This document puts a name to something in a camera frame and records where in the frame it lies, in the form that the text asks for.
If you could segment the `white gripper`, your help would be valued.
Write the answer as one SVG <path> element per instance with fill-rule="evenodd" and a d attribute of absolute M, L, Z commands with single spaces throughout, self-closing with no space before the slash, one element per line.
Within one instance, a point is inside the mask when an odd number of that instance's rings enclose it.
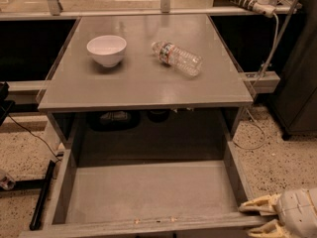
<path fill-rule="evenodd" d="M 263 195 L 243 202 L 240 212 L 277 215 L 281 223 L 299 238 L 317 238 L 317 187 Z M 274 219 L 248 231 L 251 238 L 290 238 L 291 234 Z"/>

